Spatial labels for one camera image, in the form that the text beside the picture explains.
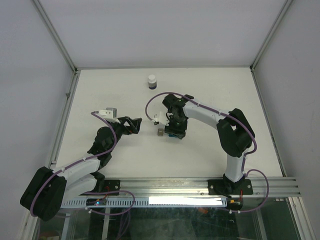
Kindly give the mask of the tan pill box compartment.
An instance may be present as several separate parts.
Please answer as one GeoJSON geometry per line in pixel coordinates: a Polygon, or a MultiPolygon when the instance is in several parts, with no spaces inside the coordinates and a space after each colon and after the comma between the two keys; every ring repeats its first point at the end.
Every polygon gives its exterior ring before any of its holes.
{"type": "Polygon", "coordinates": [[[158,135],[159,137],[162,137],[164,134],[165,134],[165,130],[164,130],[163,128],[159,128],[159,129],[157,130],[157,135],[158,135]]]}

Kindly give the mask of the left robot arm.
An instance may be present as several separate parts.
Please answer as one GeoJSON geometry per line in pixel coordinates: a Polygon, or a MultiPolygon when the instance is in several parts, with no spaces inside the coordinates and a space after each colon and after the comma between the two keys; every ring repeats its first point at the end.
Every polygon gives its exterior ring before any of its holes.
{"type": "Polygon", "coordinates": [[[33,217],[51,220],[62,204],[89,193],[100,194],[106,189],[105,176],[99,172],[112,158],[112,151],[123,135],[138,134],[142,119],[128,116],[103,119],[106,124],[97,130],[86,155],[55,169],[39,168],[20,198],[20,205],[33,217]]]}

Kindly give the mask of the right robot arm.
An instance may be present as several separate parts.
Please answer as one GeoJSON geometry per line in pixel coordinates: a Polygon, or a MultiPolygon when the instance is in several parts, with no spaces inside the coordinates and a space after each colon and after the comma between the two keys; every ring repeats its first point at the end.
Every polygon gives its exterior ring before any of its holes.
{"type": "Polygon", "coordinates": [[[224,113],[201,104],[190,95],[178,98],[172,93],[164,98],[162,104],[169,115],[164,132],[172,137],[181,140],[186,136],[188,119],[198,120],[217,130],[220,145],[227,154],[227,165],[222,182],[214,188],[225,196],[240,190],[246,178],[244,165],[248,149],[256,144],[255,133],[243,112],[234,108],[224,113]]]}

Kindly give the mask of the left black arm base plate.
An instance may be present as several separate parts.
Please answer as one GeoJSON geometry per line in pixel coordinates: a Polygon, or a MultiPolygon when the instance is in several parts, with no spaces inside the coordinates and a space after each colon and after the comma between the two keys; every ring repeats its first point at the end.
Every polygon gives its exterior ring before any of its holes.
{"type": "Polygon", "coordinates": [[[105,179],[98,182],[93,190],[85,192],[82,195],[118,196],[120,188],[121,181],[119,179],[105,179]]]}

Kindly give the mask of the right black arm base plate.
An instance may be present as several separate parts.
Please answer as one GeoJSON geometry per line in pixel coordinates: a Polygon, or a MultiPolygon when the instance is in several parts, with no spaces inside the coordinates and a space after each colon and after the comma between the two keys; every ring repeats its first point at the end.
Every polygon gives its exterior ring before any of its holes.
{"type": "Polygon", "coordinates": [[[209,195],[222,195],[230,198],[233,195],[239,196],[243,194],[245,196],[251,196],[254,193],[252,182],[245,178],[238,182],[232,182],[222,178],[209,179],[207,184],[209,195]]]}

